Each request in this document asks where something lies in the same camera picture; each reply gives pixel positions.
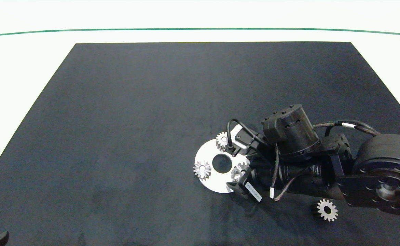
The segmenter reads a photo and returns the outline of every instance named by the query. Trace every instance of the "metal spur gear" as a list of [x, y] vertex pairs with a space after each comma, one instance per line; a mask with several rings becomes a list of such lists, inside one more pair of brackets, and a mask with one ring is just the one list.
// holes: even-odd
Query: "metal spur gear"
[[233, 182], [238, 182], [239, 179], [245, 174], [248, 168], [248, 160], [246, 162], [238, 163], [232, 169], [231, 178]]
[[208, 162], [196, 162], [194, 164], [194, 174], [197, 175], [200, 180], [209, 178], [211, 170], [212, 167]]
[[314, 203], [311, 207], [311, 211], [314, 217], [319, 220], [334, 221], [338, 216], [338, 210], [333, 202], [325, 199]]
[[221, 151], [226, 151], [227, 146], [227, 132], [221, 132], [216, 138], [217, 148]]

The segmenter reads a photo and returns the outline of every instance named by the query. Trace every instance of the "black mat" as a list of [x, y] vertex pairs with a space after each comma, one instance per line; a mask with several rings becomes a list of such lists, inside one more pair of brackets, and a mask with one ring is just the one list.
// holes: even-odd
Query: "black mat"
[[[295, 103], [312, 123], [400, 134], [399, 104], [351, 43], [77, 44], [0, 157], [0, 232], [10, 246], [400, 245], [400, 216], [339, 201], [338, 221], [317, 223], [316, 198], [252, 207], [195, 178], [229, 119], [260, 130]], [[368, 138], [341, 130], [354, 153]]]

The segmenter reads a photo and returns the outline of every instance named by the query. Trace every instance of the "white circular plate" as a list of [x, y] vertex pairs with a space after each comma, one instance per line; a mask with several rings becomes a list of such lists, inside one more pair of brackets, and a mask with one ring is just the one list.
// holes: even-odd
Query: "white circular plate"
[[[232, 168], [226, 173], [219, 173], [217, 170], [213, 168], [212, 165], [212, 160], [215, 156], [219, 154], [224, 154], [230, 158], [232, 161]], [[233, 192], [228, 186], [227, 182], [231, 182], [231, 172], [232, 169], [238, 165], [238, 163], [248, 163], [248, 159], [245, 158], [244, 155], [237, 154], [235, 157], [233, 157], [231, 154], [227, 152], [222, 152], [217, 148], [216, 140], [212, 139], [210, 141], [207, 141], [204, 143], [200, 149], [197, 152], [197, 155], [195, 156], [195, 163], [200, 162], [208, 162], [210, 166], [212, 167], [211, 173], [209, 178], [206, 180], [200, 180], [201, 183], [208, 188], [209, 190], [218, 192], [218, 193], [230, 193]]]

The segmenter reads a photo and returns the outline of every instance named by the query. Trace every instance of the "white floor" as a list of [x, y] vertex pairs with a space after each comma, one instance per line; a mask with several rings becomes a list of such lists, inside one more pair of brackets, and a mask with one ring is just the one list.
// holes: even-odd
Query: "white floor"
[[[84, 28], [332, 28], [400, 33], [400, 1], [0, 1], [0, 34]], [[302, 30], [64, 31], [0, 36], [0, 155], [75, 43], [352, 42], [400, 103], [400, 35]]]

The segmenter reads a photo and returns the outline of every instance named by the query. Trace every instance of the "green line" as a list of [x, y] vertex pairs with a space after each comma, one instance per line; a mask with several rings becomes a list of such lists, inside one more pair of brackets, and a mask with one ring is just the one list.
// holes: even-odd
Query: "green line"
[[333, 28], [90, 28], [90, 29], [59, 29], [59, 30], [41, 30], [41, 31], [20, 31], [10, 33], [0, 33], [0, 36], [27, 34], [38, 32], [59, 32], [59, 31], [177, 31], [177, 30], [304, 30], [304, 31], [352, 31], [400, 35], [400, 32], [389, 31], [367, 31], [352, 29], [333, 29]]

